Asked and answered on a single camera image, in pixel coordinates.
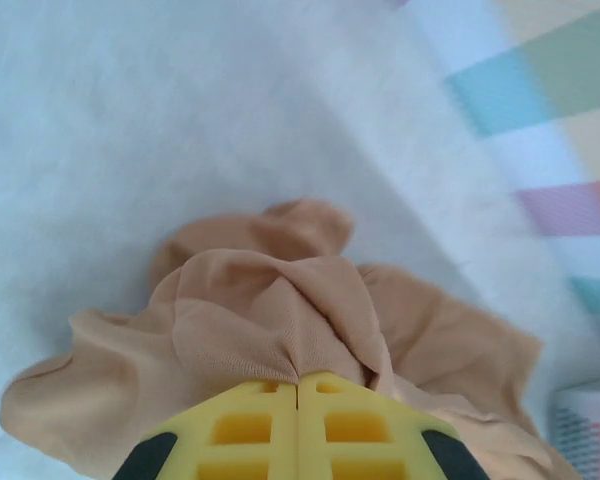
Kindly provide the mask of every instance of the colorful plaid fabric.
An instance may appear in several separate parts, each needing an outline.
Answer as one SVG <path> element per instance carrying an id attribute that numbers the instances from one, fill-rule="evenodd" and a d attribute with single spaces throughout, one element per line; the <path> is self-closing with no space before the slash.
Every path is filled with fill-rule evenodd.
<path id="1" fill-rule="evenodd" d="M 455 3 L 446 84 L 600 324 L 600 0 Z"/>

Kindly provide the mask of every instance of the yellow plastic object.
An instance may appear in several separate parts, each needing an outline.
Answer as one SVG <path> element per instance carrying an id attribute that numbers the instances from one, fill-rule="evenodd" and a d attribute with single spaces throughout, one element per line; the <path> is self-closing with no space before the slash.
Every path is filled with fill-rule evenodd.
<path id="1" fill-rule="evenodd" d="M 298 386 L 247 382 L 173 417 L 114 480 L 486 479 L 462 449 L 446 422 L 318 373 Z"/>

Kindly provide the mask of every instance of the crumpled fabric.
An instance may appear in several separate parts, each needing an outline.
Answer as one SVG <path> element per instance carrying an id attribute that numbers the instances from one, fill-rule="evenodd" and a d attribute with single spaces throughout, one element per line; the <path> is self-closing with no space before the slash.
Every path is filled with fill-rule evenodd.
<path id="1" fill-rule="evenodd" d="M 310 199 L 180 230 L 137 316 L 72 317 L 73 348 L 4 393 L 9 434 L 111 478 L 163 421 L 248 380 L 331 371 L 450 422 L 492 480 L 580 478 L 521 407 L 541 345 L 404 270 L 339 256 L 349 216 Z"/>

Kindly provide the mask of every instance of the beige fabric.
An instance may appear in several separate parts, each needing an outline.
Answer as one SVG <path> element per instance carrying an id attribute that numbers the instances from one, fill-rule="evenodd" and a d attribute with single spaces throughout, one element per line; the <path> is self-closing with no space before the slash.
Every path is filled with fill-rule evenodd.
<path id="1" fill-rule="evenodd" d="M 7 389 L 3 428 L 106 479 L 180 411 L 329 370 L 453 423 L 493 480 L 579 478 L 520 407 L 538 342 L 402 270 L 357 268 L 338 256 L 351 230 L 313 200 L 185 227 L 151 267 L 147 309 L 71 318 L 73 350 Z"/>

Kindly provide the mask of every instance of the white sheet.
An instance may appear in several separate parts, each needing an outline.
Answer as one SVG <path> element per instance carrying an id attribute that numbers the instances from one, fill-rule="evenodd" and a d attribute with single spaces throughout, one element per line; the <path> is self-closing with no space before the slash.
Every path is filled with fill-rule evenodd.
<path id="1" fill-rule="evenodd" d="M 355 214 L 352 258 L 548 341 L 528 399 L 541 426 L 552 389 L 600 376 L 598 339 L 409 5 L 0 2 L 0 393 L 69 347 L 71 313 L 140 309 L 173 229 L 300 195 Z M 75 477 L 0 430 L 1 480 Z"/>

